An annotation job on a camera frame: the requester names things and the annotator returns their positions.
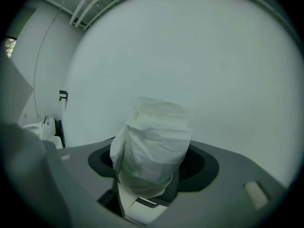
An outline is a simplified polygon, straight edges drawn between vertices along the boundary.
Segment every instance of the small black holder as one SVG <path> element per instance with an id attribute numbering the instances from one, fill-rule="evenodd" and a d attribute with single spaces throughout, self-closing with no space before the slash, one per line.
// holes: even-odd
<path id="1" fill-rule="evenodd" d="M 67 101 L 67 95 L 68 95 L 67 91 L 59 90 L 59 102 L 60 102 L 62 99 L 66 99 L 66 101 Z"/>

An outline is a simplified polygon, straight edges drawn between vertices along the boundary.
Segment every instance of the white wall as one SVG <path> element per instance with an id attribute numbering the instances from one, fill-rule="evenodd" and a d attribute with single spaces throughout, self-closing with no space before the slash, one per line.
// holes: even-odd
<path id="1" fill-rule="evenodd" d="M 0 65 L 0 124 L 16 124 L 33 88 L 7 57 L 3 43 L 0 44 Z"/>
<path id="2" fill-rule="evenodd" d="M 193 140 L 243 154 L 288 186 L 303 156 L 304 61 L 248 0 L 128 0 L 74 54 L 69 146 L 113 137 L 138 96 L 176 102 Z"/>
<path id="3" fill-rule="evenodd" d="M 27 23 L 34 12 L 35 10 L 22 6 L 15 14 L 14 19 L 11 21 L 8 30 L 5 32 L 5 36 L 18 38 L 24 25 Z"/>
<path id="4" fill-rule="evenodd" d="M 23 110 L 27 117 L 23 114 L 19 119 L 21 126 L 41 121 L 45 105 L 47 114 L 54 116 L 55 119 L 61 119 L 59 90 L 64 85 L 70 60 L 84 34 L 82 28 L 68 25 L 71 15 L 64 11 L 61 11 L 52 23 L 59 11 L 59 8 L 52 4 L 43 0 L 28 0 L 25 5 L 36 11 L 21 31 L 11 59 L 31 86 L 34 86 L 37 60 L 34 90 L 40 118 L 37 118 L 32 94 Z"/>

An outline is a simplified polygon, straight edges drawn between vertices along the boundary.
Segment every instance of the electrical wire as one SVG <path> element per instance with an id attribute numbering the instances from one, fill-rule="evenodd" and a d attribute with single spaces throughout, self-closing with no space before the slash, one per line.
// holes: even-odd
<path id="1" fill-rule="evenodd" d="M 49 31 L 49 29 L 51 28 L 52 24 L 54 23 L 55 19 L 57 18 L 58 14 L 60 13 L 60 11 L 61 11 L 61 9 L 62 9 L 63 4 L 64 4 L 65 1 L 66 1 L 66 0 L 63 0 L 63 1 L 62 1 L 61 5 L 60 5 L 60 8 L 59 8 L 59 10 L 58 10 L 58 12 L 57 12 L 57 14 L 55 15 L 55 17 L 53 18 L 52 22 L 50 23 L 50 25 L 49 25 L 49 27 L 48 27 L 48 29 L 47 29 L 47 31 L 46 31 L 46 33 L 45 33 L 45 35 L 44 35 L 42 41 L 41 41 L 41 45 L 40 45 L 40 47 L 39 47 L 38 55 L 37 55 L 37 58 L 36 58 L 35 70 L 34 70 L 34 84 L 33 84 L 33 87 L 34 87 L 34 104 L 35 104 L 35 109 L 36 109 L 36 115 L 37 115 L 37 117 L 39 116 L 39 115 L 38 115 L 38 110 L 37 110 L 37 103 L 36 103 L 36 94 L 35 94 L 35 79 L 36 79 L 37 62 L 38 62 L 38 58 L 39 58 L 39 54 L 40 54 L 41 47 L 42 47 L 43 42 L 44 42 L 44 40 L 45 40 L 45 38 L 46 38 L 46 36 L 47 36 L 47 34 L 48 34 L 48 31 Z"/>

